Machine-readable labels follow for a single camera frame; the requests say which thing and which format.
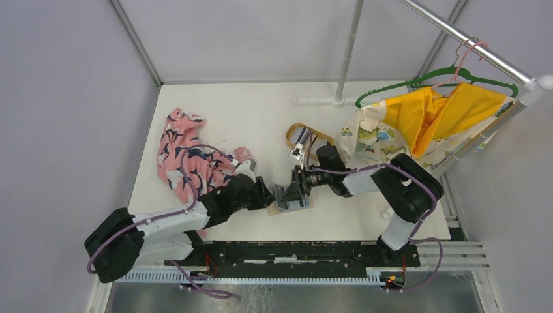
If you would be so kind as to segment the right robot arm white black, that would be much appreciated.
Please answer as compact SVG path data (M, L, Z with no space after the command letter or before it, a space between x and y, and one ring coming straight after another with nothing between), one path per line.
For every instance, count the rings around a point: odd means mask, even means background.
M403 257L402 249L413 243L413 236L444 195L441 183L406 153L390 161L350 169L334 145L317 149L317 166L296 165L286 186L274 187L277 206L291 211L308 205L314 187L328 186L337 196L350 198L367 192L380 192L393 215L379 237L376 255L385 266Z

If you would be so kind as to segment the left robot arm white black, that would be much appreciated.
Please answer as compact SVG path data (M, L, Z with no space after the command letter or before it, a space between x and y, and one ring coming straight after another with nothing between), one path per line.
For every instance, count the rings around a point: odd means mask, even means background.
M89 255L87 272L108 283L137 266L157 261L183 260L198 265L205 249L194 233L225 223L238 211L265 209L275 200L262 177L239 174L223 187L155 215L116 209L84 242Z

